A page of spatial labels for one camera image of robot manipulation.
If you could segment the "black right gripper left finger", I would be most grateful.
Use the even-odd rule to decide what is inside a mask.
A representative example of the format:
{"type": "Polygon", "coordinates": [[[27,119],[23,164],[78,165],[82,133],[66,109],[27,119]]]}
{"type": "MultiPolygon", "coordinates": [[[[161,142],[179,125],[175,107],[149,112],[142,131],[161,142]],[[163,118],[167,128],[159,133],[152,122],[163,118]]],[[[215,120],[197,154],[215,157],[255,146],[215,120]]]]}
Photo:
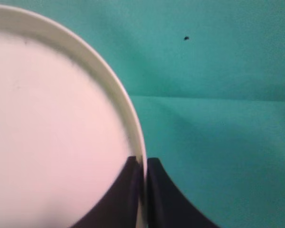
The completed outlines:
{"type": "Polygon", "coordinates": [[[119,176],[110,189],[72,227],[135,228],[141,177],[141,168],[136,157],[128,157],[119,176]]]}

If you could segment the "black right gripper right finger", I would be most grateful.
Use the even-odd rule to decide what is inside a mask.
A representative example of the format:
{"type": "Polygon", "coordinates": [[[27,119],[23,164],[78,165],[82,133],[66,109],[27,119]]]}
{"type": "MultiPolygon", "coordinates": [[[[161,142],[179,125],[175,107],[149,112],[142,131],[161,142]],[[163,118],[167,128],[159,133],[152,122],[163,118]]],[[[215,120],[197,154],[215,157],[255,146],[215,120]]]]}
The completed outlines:
{"type": "Polygon", "coordinates": [[[147,160],[147,222],[150,228],[216,228],[173,183],[158,158],[147,160]]]}

